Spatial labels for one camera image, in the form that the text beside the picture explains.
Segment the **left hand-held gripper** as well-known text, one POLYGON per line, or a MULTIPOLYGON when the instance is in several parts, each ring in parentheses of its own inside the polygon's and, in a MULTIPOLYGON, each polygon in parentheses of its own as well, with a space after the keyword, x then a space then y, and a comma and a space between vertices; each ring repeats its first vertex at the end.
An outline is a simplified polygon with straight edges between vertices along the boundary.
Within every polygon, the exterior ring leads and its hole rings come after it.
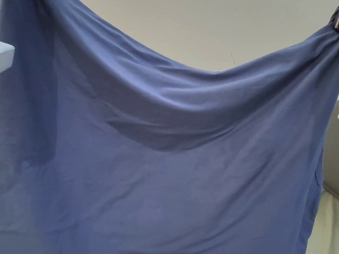
POLYGON ((14 46, 0 42, 0 74, 12 66, 14 54, 14 46))

